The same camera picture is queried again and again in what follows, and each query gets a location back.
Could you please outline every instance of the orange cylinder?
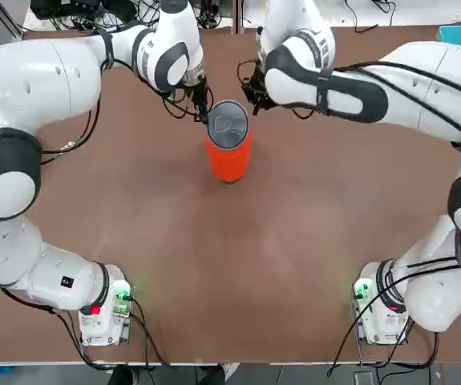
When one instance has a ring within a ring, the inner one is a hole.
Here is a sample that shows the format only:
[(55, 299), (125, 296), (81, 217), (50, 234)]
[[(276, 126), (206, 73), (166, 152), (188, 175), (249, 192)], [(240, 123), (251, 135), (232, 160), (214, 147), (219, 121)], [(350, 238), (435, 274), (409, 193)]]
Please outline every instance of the orange cylinder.
[(235, 148), (220, 148), (213, 143), (210, 136), (205, 137), (208, 162), (216, 178), (232, 183), (239, 180), (249, 167), (252, 136), (248, 134)]
[(236, 101), (224, 100), (208, 114), (208, 162), (214, 175), (225, 182), (239, 180), (249, 166), (252, 138), (248, 114)]

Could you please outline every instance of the robotic arm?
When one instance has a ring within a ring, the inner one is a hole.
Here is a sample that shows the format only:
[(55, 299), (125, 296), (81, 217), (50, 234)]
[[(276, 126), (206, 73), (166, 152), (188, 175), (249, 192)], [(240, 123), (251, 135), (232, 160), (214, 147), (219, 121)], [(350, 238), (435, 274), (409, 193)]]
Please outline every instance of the robotic arm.
[[(242, 81), (254, 115), (277, 105), (303, 107), (358, 123), (402, 125), (461, 151), (461, 47), (408, 43), (380, 61), (331, 69), (334, 37), (312, 0), (270, 0), (257, 41), (255, 71)], [(461, 171), (447, 211), (403, 257), (364, 268), (354, 284), (358, 313), (390, 282), (456, 261), (461, 267)], [(436, 261), (450, 256), (456, 261)], [(398, 342), (409, 316), (428, 330), (445, 331), (461, 314), (461, 269), (407, 279), (370, 308), (360, 330), (368, 343)]]
[(35, 133), (90, 111), (100, 98), (101, 71), (114, 61), (161, 95), (186, 90), (198, 120), (207, 112), (204, 54), (188, 0), (162, 1), (157, 30), (136, 24), (104, 32), (0, 46), (0, 286), (56, 309), (80, 310), (85, 345), (119, 343), (131, 287), (116, 266), (42, 241), (22, 216), (41, 184)]

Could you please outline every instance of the cable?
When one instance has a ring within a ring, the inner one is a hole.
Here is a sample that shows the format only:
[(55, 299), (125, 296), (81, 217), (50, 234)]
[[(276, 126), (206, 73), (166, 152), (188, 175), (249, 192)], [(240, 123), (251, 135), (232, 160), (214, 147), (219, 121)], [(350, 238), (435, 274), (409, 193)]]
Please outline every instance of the cable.
[(351, 331), (353, 331), (353, 328), (355, 327), (355, 325), (357, 325), (357, 323), (360, 321), (360, 319), (362, 318), (364, 313), (366, 311), (368, 311), (368, 309), (371, 308), (373, 303), (376, 302), (376, 300), (378, 300), (385, 292), (387, 292), (391, 288), (395, 287), (400, 282), (406, 281), (407, 279), (420, 277), (420, 276), (428, 275), (428, 274), (441, 273), (441, 272), (444, 272), (444, 271), (456, 270), (456, 269), (459, 269), (458, 265), (444, 266), (444, 267), (438, 267), (438, 268), (431, 269), (431, 270), (418, 271), (416, 273), (408, 274), (405, 277), (402, 277), (402, 278), (392, 282), (390, 285), (386, 286), (383, 290), (380, 290), (378, 292), (378, 294), (376, 294), (373, 297), (373, 299), (370, 300), (370, 302), (364, 307), (364, 309), (362, 309), (362, 311), (357, 315), (355, 320), (351, 323), (350, 328), (348, 329), (348, 331), (346, 332), (346, 334), (344, 336), (344, 339), (342, 340), (341, 346), (338, 348), (338, 351), (337, 351), (337, 354), (335, 355), (334, 363), (332, 364), (332, 367), (326, 372), (326, 376), (330, 377), (332, 375), (332, 373), (334, 372), (335, 367), (337, 367), (337, 361), (338, 361), (339, 357), (341, 356), (342, 349), (344, 348), (344, 344), (346, 343), (346, 340), (350, 336)]
[(361, 62), (361, 63), (355, 63), (350, 66), (345, 66), (345, 67), (339, 67), (336, 68), (338, 71), (348, 71), (348, 70), (353, 70), (355, 68), (362, 68), (362, 67), (368, 67), (368, 66), (383, 66), (383, 67), (393, 67), (393, 68), (400, 68), (402, 70), (406, 70), (409, 72), (414, 72), (418, 75), (426, 76), (427, 78), (436, 80), (448, 87), (454, 88), (457, 91), (461, 92), (461, 85), (458, 83), (455, 83), (449, 79), (443, 78), (442, 76), (438, 76), (436, 74), (433, 74), (428, 71), (420, 70), (416, 67), (408, 66), (406, 64), (402, 63), (393, 63), (393, 62), (387, 62), (387, 61), (370, 61), (370, 62)]
[(424, 262), (412, 263), (410, 265), (395, 266), (395, 267), (396, 267), (396, 269), (401, 268), (401, 267), (406, 267), (407, 269), (412, 269), (414, 267), (420, 267), (420, 266), (425, 266), (425, 265), (434, 265), (435, 263), (451, 262), (451, 261), (455, 261), (455, 260), (456, 260), (456, 257), (444, 257), (444, 258), (431, 259), (429, 261), (424, 261)]
[(359, 74), (363, 74), (366, 76), (369, 76), (373, 79), (376, 79), (380, 83), (383, 83), (387, 85), (388, 87), (392, 88), (393, 90), (399, 92), (401, 95), (405, 96), (407, 99), (411, 100), (412, 102), (418, 104), (419, 106), (423, 107), (424, 109), (428, 110), (432, 114), (438, 116), (440, 119), (444, 120), (446, 123), (450, 124), (453, 126), (457, 131), (461, 132), (461, 125), (454, 121), (452, 118), (448, 117), (447, 115), (444, 115), (442, 112), (437, 110), (436, 108), (432, 107), (430, 104), (423, 102), (419, 98), (413, 96), (409, 92), (403, 90), (402, 88), (396, 86), (395, 84), (391, 83), (389, 80), (384, 79), (381, 76), (378, 76), (370, 71), (364, 70), (362, 68), (350, 68), (350, 71), (357, 72)]
[(152, 381), (152, 385), (156, 385), (156, 382), (153, 380), (153, 375), (151, 371), (147, 371), (148, 375), (150, 376), (150, 380)]
[(86, 142), (91, 138), (93, 135), (93, 132), (95, 131), (96, 124), (99, 121), (99, 115), (100, 115), (100, 104), (102, 102), (102, 93), (100, 92), (99, 100), (96, 103), (96, 110), (95, 110), (95, 118), (93, 119), (93, 124), (91, 125), (91, 128), (89, 129), (89, 132), (87, 135), (85, 135), (78, 143), (73, 144), (71, 147), (66, 147), (62, 148), (59, 150), (43, 150), (43, 154), (56, 154), (56, 155), (62, 155), (67, 152), (72, 152), (76, 150), (77, 148), (81, 148)]
[[(121, 64), (122, 66), (126, 67), (129, 71), (132, 71), (132, 73), (137, 76), (137, 78), (142, 82), (142, 83), (145, 83), (147, 85), (148, 88), (150, 88), (155, 94), (157, 94), (158, 96), (161, 97), (161, 99), (163, 101), (165, 101), (166, 103), (170, 104), (171, 106), (173, 106), (174, 108), (176, 108), (177, 110), (181, 111), (181, 112), (185, 112), (186, 115), (190, 115), (190, 116), (196, 116), (196, 113), (195, 112), (191, 112), (189, 111), (187, 108), (182, 108), (182, 107), (179, 107), (175, 101), (171, 101), (168, 97), (166, 97), (166, 95), (160, 91), (157, 91), (154, 87), (152, 87), (152, 85), (143, 77), (141, 76), (139, 73), (136, 73), (134, 72), (134, 70), (132, 69), (131, 66), (129, 66), (127, 63), (125, 63), (123, 60), (119, 60), (119, 59), (114, 59), (115, 60), (115, 63), (118, 63), (118, 64)], [(209, 94), (212, 96), (212, 104), (214, 103), (213, 100), (213, 94), (212, 94), (212, 90), (211, 88), (209, 87), (208, 88), (208, 92)]]
[(378, 24), (374, 24), (373, 26), (367, 26), (363, 30), (359, 30), (357, 28), (357, 26), (358, 26), (357, 14), (355, 14), (355, 11), (353, 10), (353, 8), (351, 8), (350, 4), (348, 4), (348, 0), (344, 0), (344, 4), (350, 9), (351, 13), (353, 14), (354, 21), (355, 21), (355, 25), (354, 25), (355, 33), (363, 34), (364, 32), (367, 32), (368, 30), (373, 30), (374, 28), (376, 28), (378, 26)]
[[(141, 315), (141, 320), (143, 321), (143, 324), (146, 326), (146, 322), (144, 320), (144, 312), (143, 312), (143, 308), (141, 307), (140, 303), (137, 301), (137, 299), (135, 299), (134, 297), (131, 298), (131, 301), (135, 303), (135, 305), (137, 306), (138, 308), (138, 311), (140, 312), (140, 315)], [(148, 338), (147, 336), (145, 335), (145, 341), (146, 341), (146, 347), (145, 347), (145, 363), (146, 363), (146, 367), (149, 367), (149, 361), (148, 361)]]
[(385, 379), (387, 377), (391, 377), (391, 376), (394, 376), (394, 375), (408, 375), (410, 373), (414, 373), (417, 369), (412, 369), (410, 371), (394, 371), (392, 373), (388, 373), (386, 375), (384, 375), (381, 379), (380, 379), (380, 375), (378, 374), (378, 369), (376, 369), (376, 378), (378, 380), (378, 385), (383, 385), (383, 381), (385, 381)]
[[(392, 10), (392, 13), (390, 14), (390, 23), (389, 23), (389, 26), (392, 26), (392, 19), (394, 17), (394, 12), (396, 11), (396, 3), (395, 2), (390, 2), (390, 1), (387, 1), (387, 0), (371, 0), (373, 4), (375, 4), (381, 12), (383, 12), (384, 14), (388, 14), (390, 12), (390, 6), (392, 5), (394, 8)], [(354, 17), (354, 29), (355, 29), (355, 32), (357, 34), (363, 34), (364, 32), (367, 32), (368, 30), (373, 30), (374, 28), (376, 28), (377, 26), (379, 26), (378, 24), (374, 24), (373, 26), (367, 26), (365, 27), (364, 29), (362, 30), (359, 30), (358, 29), (358, 17), (357, 17), (357, 14), (355, 14), (355, 11), (353, 8), (351, 8), (350, 4), (348, 3), (348, 0), (344, 0), (344, 4), (348, 7), (348, 9), (351, 11), (351, 13), (353, 14), (353, 17)], [(386, 10), (385, 8), (383, 8), (382, 5), (386, 5), (386, 6), (389, 6), (389, 9)]]
[(278, 385), (278, 383), (280, 382), (280, 377), (283, 372), (284, 372), (284, 366), (282, 365), (280, 367), (280, 370), (278, 371), (277, 381), (275, 382), (275, 385)]
[[(104, 60), (102, 62), (102, 65), (100, 66), (100, 72), (103, 72), (105, 70), (107, 66), (107, 60)], [(62, 156), (63, 154), (67, 153), (67, 152), (72, 152), (78, 148), (81, 148), (84, 144), (87, 143), (87, 141), (91, 138), (91, 136), (93, 135), (93, 132), (95, 131), (95, 128), (96, 128), (96, 125), (97, 123), (99, 122), (99, 115), (100, 115), (100, 104), (102, 103), (102, 92), (100, 92), (100, 95), (99, 95), (99, 100), (98, 102), (96, 103), (96, 107), (95, 107), (95, 118), (93, 119), (93, 124), (91, 125), (90, 128), (89, 127), (89, 124), (91, 122), (91, 111), (89, 112), (89, 115), (87, 117), (87, 124), (86, 124), (86, 127), (84, 128), (84, 131), (83, 133), (81, 134), (81, 136), (75, 140), (73, 143), (73, 145), (71, 145), (70, 147), (68, 147), (68, 145), (65, 147), (65, 148), (61, 148), (59, 150), (43, 150), (43, 154), (47, 154), (47, 155), (56, 155), (54, 158), (51, 158), (51, 159), (48, 159), (48, 160), (44, 160), (42, 162), (42, 165), (44, 164), (49, 164), (51, 162), (53, 162), (58, 156)]]
[(52, 306), (48, 306), (48, 305), (39, 305), (37, 303), (31, 303), (31, 302), (28, 302), (28, 301), (25, 301), (19, 297), (17, 297), (16, 295), (14, 295), (13, 293), (11, 293), (8, 289), (6, 289), (4, 286), (0, 286), (0, 290), (9, 298), (11, 298), (13, 301), (16, 301), (18, 302), (19, 304), (21, 305), (24, 305), (24, 306), (27, 306), (27, 307), (31, 307), (33, 309), (38, 309), (38, 310), (42, 310), (42, 311), (46, 311), (47, 313), (50, 313), (50, 314), (55, 314), (55, 311), (54, 311), (54, 308)]
[(294, 108), (293, 108), (291, 111), (293, 112), (293, 114), (294, 114), (298, 119), (307, 120), (310, 116), (313, 115), (313, 111), (314, 111), (314, 110), (312, 110), (308, 115), (305, 115), (305, 116), (302, 116), (302, 115), (298, 114), (297, 111), (296, 111)]
[(97, 371), (111, 371), (111, 370), (115, 369), (116, 366), (101, 365), (101, 364), (98, 364), (98, 363), (94, 363), (93, 361), (91, 361), (91, 359), (89, 359), (89, 357), (87, 357), (84, 354), (82, 348), (79, 345), (79, 340), (76, 337), (75, 326), (74, 326), (74, 323), (73, 323), (73, 319), (71, 318), (70, 313), (67, 313), (67, 314), (68, 314), (68, 317), (70, 318), (71, 329), (68, 326), (68, 323), (67, 323), (66, 319), (64, 319), (64, 317), (61, 314), (56, 314), (55, 316), (64, 325), (65, 329), (67, 330), (68, 335), (70, 336), (71, 341), (73, 342), (73, 344), (75, 346), (75, 349), (77, 350), (77, 353), (79, 353), (79, 356), (84, 361), (84, 363), (86, 363), (89, 367), (92, 367), (93, 369), (96, 369)]
[(167, 362), (163, 359), (162, 355), (160, 355), (159, 349), (157, 349), (157, 345), (156, 345), (155, 341), (153, 340), (152, 336), (150, 335), (150, 333), (148, 332), (148, 328), (146, 327), (146, 325), (144, 324), (144, 322), (141, 321), (139, 317), (137, 317), (135, 314), (132, 314), (132, 313), (131, 313), (131, 318), (132, 318), (133, 320), (135, 320), (137, 323), (139, 323), (139, 325), (140, 325), (141, 328), (143, 329), (143, 331), (144, 331), (146, 337), (150, 340), (150, 343), (151, 343), (151, 345), (152, 345), (152, 348), (153, 348), (153, 350), (155, 351), (156, 356), (157, 356), (157, 358), (159, 359), (159, 362), (162, 363), (163, 365), (165, 365), (166, 367), (172, 367), (169, 363), (167, 363)]

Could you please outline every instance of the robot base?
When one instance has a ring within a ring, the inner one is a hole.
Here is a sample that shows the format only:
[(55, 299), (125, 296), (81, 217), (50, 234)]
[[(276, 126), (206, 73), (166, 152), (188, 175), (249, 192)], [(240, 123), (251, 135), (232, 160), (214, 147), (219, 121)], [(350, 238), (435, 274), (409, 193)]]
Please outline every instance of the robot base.
[[(380, 263), (371, 262), (366, 265), (360, 274), (360, 278), (353, 286), (353, 308), (356, 317), (370, 301), (378, 294), (378, 268)], [(371, 345), (394, 345), (403, 332), (408, 313), (400, 312), (399, 307), (392, 306), (393, 310), (387, 307), (381, 298), (378, 298), (373, 305), (364, 313), (357, 324), (358, 340)], [(400, 342), (406, 340), (403, 335)]]
[(99, 314), (79, 312), (82, 344), (87, 347), (105, 347), (129, 342), (132, 287), (122, 271), (114, 265), (105, 265), (109, 273), (107, 299)]

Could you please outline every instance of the table surface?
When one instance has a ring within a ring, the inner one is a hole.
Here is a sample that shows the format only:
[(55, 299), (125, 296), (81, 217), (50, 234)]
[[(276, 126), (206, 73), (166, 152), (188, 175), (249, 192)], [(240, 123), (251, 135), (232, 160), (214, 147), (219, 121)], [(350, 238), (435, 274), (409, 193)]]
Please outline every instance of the table surface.
[[(436, 32), (336, 29), (337, 65), (379, 59)], [(256, 56), (254, 39), (202, 34), (216, 99), (236, 99), (249, 112), (235, 74), (238, 62)], [(85, 119), (44, 128), (44, 147), (68, 141)], [(208, 166), (203, 127), (174, 120), (117, 69), (103, 77), (89, 144), (43, 169), (29, 218), (46, 241), (122, 268), (167, 360), (332, 360), (360, 270), (401, 256), (431, 229), (461, 165), (448, 143), (385, 124), (301, 121), (276, 108), (252, 117), (251, 130), (249, 171), (221, 183)], [(143, 362), (144, 339), (132, 333), (130, 346), (90, 349), (92, 358)], [(396, 358), (424, 360), (430, 341), (417, 330)], [(440, 345), (440, 360), (461, 361), (461, 317)], [(386, 354), (364, 351), (368, 359)], [(342, 359), (358, 359), (353, 338)], [(0, 361), (78, 360), (58, 320), (0, 293)]]

